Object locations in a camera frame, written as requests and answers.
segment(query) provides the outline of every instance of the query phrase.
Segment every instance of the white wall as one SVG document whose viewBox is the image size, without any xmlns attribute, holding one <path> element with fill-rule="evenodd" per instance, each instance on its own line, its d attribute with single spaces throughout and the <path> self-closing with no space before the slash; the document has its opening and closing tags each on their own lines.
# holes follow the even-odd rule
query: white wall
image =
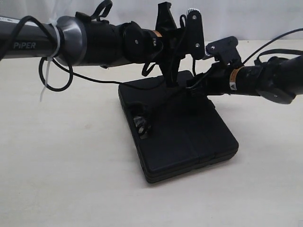
<svg viewBox="0 0 303 227">
<path fill-rule="evenodd" d="M 59 0 L 60 7 L 69 0 Z M 136 21 L 153 29 L 157 4 L 165 0 L 113 0 L 108 19 L 112 24 Z M 303 0 L 168 0 L 178 17 L 188 8 L 202 11 L 205 39 L 217 40 L 229 35 L 238 39 L 271 39 L 281 33 L 303 27 Z M 72 0 L 65 14 L 75 11 L 92 14 L 101 0 Z M 0 0 L 0 15 L 23 17 L 32 15 L 47 22 L 55 0 Z M 303 38 L 303 32 L 288 38 Z"/>
</svg>

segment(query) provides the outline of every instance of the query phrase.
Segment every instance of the table surface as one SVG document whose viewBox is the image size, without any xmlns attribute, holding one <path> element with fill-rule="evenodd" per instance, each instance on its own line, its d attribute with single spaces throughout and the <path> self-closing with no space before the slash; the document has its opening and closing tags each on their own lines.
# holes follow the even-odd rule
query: table surface
<svg viewBox="0 0 303 227">
<path fill-rule="evenodd" d="M 241 41 L 246 58 L 265 41 Z M 303 40 L 271 48 L 303 47 Z M 199 61 L 197 72 L 212 60 Z M 297 227 L 303 220 L 303 97 L 210 97 L 240 147 L 230 161 L 148 184 L 117 85 L 75 78 L 46 91 L 39 59 L 0 63 L 0 226 Z M 103 80 L 141 79 L 142 65 L 75 67 Z M 180 70 L 191 69 L 191 59 Z M 160 75 L 155 69 L 151 76 Z M 66 73 L 51 67 L 50 84 Z"/>
</svg>

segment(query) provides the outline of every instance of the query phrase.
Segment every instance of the white cable tie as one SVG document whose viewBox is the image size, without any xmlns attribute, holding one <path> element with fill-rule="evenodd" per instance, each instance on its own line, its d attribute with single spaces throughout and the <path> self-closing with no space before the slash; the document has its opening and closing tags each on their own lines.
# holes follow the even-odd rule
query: white cable tie
<svg viewBox="0 0 303 227">
<path fill-rule="evenodd" d="M 56 56 L 58 54 L 58 52 L 60 50 L 60 47 L 61 47 L 61 39 L 60 39 L 59 30 L 57 28 L 57 21 L 55 21 L 53 19 L 49 19 L 49 22 L 52 24 L 52 26 L 53 26 L 53 28 L 55 29 L 55 32 L 56 32 L 57 48 L 51 56 L 47 57 L 48 62 L 47 62 L 46 74 L 45 74 L 45 85 L 44 85 L 44 88 L 42 89 L 41 94 L 40 94 L 40 102 L 42 102 L 43 94 L 44 94 L 44 92 L 46 90 L 46 87 L 47 87 L 47 84 L 48 84 L 48 75 L 49 75 L 49 68 L 50 68 L 51 62 L 53 61 L 54 56 Z"/>
</svg>

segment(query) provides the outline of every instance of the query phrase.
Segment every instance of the black base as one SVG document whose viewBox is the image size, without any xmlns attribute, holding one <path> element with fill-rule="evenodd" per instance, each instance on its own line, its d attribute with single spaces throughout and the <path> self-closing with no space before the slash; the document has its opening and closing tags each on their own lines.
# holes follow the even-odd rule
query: black base
<svg viewBox="0 0 303 227">
<path fill-rule="evenodd" d="M 178 82 L 184 86 L 192 77 L 189 71 L 179 72 Z M 129 84 L 153 87 L 162 80 L 159 76 Z M 140 102 L 157 106 L 176 89 L 167 89 L 163 84 L 150 91 L 125 86 L 119 86 L 118 91 L 147 182 L 155 183 L 228 160 L 238 151 L 237 140 L 206 97 L 192 98 L 182 93 L 171 99 L 152 121 L 152 132 L 143 139 L 137 132 L 129 105 Z"/>
</svg>

